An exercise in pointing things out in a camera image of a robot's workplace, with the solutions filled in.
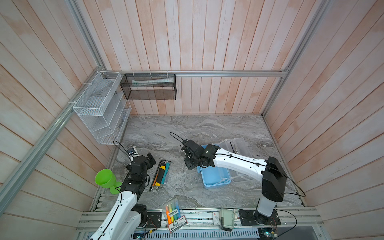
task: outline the green plastic cup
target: green plastic cup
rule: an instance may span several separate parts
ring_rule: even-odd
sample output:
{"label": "green plastic cup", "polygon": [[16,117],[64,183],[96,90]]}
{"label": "green plastic cup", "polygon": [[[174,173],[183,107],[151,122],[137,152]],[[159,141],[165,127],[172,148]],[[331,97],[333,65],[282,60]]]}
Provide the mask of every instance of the green plastic cup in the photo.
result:
{"label": "green plastic cup", "polygon": [[110,193],[119,194],[121,182],[116,181],[116,176],[109,169],[103,169],[96,174],[95,183],[103,188],[109,188]]}

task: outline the wire mesh shelf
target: wire mesh shelf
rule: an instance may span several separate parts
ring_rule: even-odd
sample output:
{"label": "wire mesh shelf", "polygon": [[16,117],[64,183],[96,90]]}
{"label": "wire mesh shelf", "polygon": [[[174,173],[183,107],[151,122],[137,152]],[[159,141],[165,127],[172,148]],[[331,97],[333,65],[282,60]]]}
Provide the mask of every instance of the wire mesh shelf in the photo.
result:
{"label": "wire mesh shelf", "polygon": [[113,141],[120,141],[123,128],[131,113],[131,106],[124,108],[127,100],[123,92],[113,95],[103,116],[79,115],[85,126],[92,133],[99,144],[113,144]]}
{"label": "wire mesh shelf", "polygon": [[126,73],[120,86],[127,100],[176,100],[175,74]]}
{"label": "wire mesh shelf", "polygon": [[120,81],[120,73],[99,72],[75,103],[74,111],[78,115],[102,116]]}

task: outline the blue plastic tray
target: blue plastic tray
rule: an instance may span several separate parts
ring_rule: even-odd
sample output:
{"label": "blue plastic tray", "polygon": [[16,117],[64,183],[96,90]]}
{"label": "blue plastic tray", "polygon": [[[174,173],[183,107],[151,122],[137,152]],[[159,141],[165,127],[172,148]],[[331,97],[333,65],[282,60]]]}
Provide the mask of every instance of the blue plastic tray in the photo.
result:
{"label": "blue plastic tray", "polygon": [[217,187],[223,187],[231,183],[231,175],[229,170],[224,167],[197,167],[197,172],[201,172],[203,177],[204,187],[206,189],[213,189]]}

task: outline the black wire mesh basket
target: black wire mesh basket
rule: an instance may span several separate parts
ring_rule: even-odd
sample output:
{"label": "black wire mesh basket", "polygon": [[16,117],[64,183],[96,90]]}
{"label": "black wire mesh basket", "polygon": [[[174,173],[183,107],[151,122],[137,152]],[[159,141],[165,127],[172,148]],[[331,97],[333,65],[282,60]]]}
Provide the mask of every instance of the black wire mesh basket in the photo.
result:
{"label": "black wire mesh basket", "polygon": [[127,100],[176,100],[175,74],[126,73],[120,86]]}

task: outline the white wire mesh basket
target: white wire mesh basket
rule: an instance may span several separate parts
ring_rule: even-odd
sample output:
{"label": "white wire mesh basket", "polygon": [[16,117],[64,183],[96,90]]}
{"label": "white wire mesh basket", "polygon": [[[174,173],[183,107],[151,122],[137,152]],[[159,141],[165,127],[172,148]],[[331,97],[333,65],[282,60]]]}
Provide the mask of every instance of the white wire mesh basket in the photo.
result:
{"label": "white wire mesh basket", "polygon": [[102,116],[121,81],[117,72],[99,72],[73,109],[78,115]]}
{"label": "white wire mesh basket", "polygon": [[102,116],[79,115],[99,144],[113,144],[113,141],[119,141],[122,136],[132,109],[130,105],[129,108],[124,108],[127,100],[122,96],[123,92],[113,95]]}

